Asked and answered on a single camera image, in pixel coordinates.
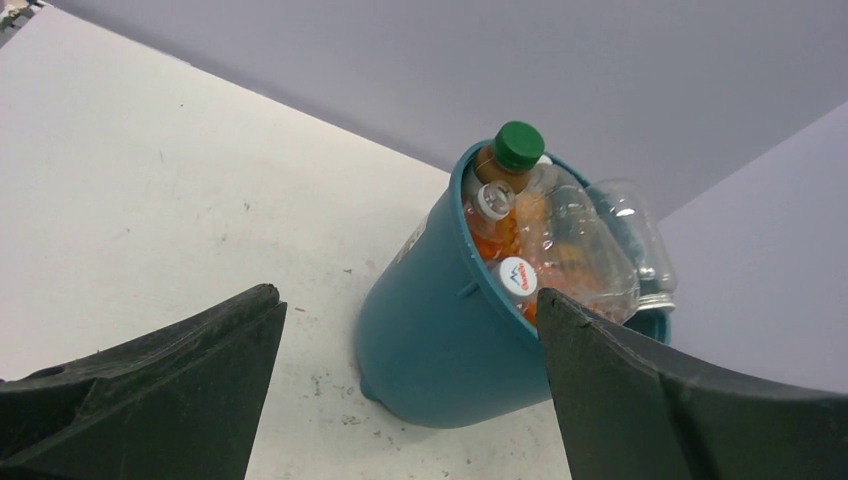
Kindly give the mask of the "clear bottle green label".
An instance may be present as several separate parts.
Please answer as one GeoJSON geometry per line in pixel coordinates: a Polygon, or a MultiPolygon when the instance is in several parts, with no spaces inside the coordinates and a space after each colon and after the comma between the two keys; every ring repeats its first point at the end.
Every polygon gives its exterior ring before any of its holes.
{"type": "Polygon", "coordinates": [[[508,121],[475,155],[471,172],[482,184],[503,181],[518,195],[527,187],[531,171],[544,153],[545,141],[533,125],[508,121]]]}

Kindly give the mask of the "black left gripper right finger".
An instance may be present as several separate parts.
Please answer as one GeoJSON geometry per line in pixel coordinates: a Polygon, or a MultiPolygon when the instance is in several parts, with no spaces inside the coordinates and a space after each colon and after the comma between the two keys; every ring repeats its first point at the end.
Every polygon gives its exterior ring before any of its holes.
{"type": "Polygon", "coordinates": [[[554,289],[538,297],[575,479],[843,479],[847,397],[682,353],[554,289]]]}

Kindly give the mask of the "crushed clear blue bottle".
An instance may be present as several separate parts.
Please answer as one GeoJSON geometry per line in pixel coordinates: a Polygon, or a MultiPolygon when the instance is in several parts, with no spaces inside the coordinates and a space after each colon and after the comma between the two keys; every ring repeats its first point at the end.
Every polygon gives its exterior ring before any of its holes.
{"type": "Polygon", "coordinates": [[[539,285],[533,266],[521,257],[511,256],[491,263],[489,272],[509,302],[535,327],[539,285]]]}

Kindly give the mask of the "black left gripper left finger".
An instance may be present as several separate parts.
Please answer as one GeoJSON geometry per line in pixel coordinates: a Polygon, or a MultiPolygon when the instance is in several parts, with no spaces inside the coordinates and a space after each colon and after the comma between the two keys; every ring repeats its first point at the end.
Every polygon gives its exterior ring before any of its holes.
{"type": "Polygon", "coordinates": [[[287,306],[254,286],[1,385],[5,479],[242,479],[287,306]]]}

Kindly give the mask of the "teal plastic bin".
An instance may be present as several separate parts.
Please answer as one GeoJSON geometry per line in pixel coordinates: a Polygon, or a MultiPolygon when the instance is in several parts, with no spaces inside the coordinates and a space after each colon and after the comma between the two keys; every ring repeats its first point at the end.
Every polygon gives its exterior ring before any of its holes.
{"type": "MultiPolygon", "coordinates": [[[[459,160],[356,324],[363,395],[416,425],[464,427],[551,396],[537,328],[495,284],[464,217],[463,200],[485,185],[471,164],[492,140],[459,160]]],[[[636,309],[623,324],[663,342],[668,315],[636,309]]]]}

